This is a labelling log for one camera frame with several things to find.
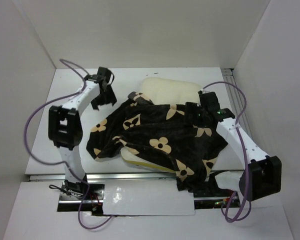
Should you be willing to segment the black floral pillowcase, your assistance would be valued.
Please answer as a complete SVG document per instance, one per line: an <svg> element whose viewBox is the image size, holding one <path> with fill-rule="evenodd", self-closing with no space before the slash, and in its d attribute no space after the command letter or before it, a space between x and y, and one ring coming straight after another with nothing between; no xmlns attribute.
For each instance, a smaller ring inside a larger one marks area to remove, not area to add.
<svg viewBox="0 0 300 240"><path fill-rule="evenodd" d="M180 191L199 190L228 145L211 123L192 123L184 104L154 104L131 92L114 112L90 130L86 150L95 159L113 158L121 148L171 170Z"/></svg>

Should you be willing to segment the cream pillow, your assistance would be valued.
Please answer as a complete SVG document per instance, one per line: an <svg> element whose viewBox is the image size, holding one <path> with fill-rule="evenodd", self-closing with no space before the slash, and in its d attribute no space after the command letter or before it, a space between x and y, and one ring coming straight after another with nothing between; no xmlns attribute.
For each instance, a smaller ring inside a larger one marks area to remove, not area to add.
<svg viewBox="0 0 300 240"><path fill-rule="evenodd" d="M149 77L142 81L138 91L145 94L156 105L181 104L186 102L198 103L198 91L202 87L193 82ZM122 160L126 165L139 169L148 169L153 172L174 173L174 170L146 161L128 151L127 147L120 150Z"/></svg>

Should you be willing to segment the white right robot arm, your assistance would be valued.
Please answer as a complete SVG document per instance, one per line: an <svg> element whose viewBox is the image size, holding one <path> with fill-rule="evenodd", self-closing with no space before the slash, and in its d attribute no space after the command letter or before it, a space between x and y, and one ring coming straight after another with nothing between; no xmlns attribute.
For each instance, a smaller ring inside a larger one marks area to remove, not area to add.
<svg viewBox="0 0 300 240"><path fill-rule="evenodd" d="M225 190L239 192L252 202L281 191L282 162L270 156L249 137L228 108L221 108L215 92L200 90L199 103L185 105L185 122L197 129L197 137L216 132L236 154L242 173L219 171L209 177L208 190L220 196Z"/></svg>

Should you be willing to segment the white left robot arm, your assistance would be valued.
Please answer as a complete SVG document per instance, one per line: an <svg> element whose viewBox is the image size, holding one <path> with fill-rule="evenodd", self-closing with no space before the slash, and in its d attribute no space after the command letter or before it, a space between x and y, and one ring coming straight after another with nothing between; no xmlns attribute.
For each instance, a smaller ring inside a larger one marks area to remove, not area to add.
<svg viewBox="0 0 300 240"><path fill-rule="evenodd" d="M48 138L57 148L64 164L65 187L78 200L89 193L79 149L83 139L81 115L89 105L98 110L99 106L117 102L111 87L114 79L110 69L99 67L96 74L84 77L84 83L74 96L62 105L51 106L48 111Z"/></svg>

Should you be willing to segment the white cover plate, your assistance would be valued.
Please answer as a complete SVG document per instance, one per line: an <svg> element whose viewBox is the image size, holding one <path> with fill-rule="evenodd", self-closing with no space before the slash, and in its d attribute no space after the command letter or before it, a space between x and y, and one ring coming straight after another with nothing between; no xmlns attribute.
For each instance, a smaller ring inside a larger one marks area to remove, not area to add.
<svg viewBox="0 0 300 240"><path fill-rule="evenodd" d="M172 179L108 180L102 210L114 216L192 216L193 194Z"/></svg>

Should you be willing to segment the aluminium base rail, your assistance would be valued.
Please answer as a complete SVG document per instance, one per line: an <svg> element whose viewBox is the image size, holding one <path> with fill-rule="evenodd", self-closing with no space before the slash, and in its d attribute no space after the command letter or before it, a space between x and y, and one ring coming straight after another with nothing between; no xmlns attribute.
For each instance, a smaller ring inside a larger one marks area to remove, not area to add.
<svg viewBox="0 0 300 240"><path fill-rule="evenodd" d="M174 173L164 172L142 172L142 173L103 173L103 174L88 174L88 181L97 180L131 180L131 179L174 179ZM48 174L48 175L31 175L30 182L43 181L63 181L65 176L63 174Z"/></svg>

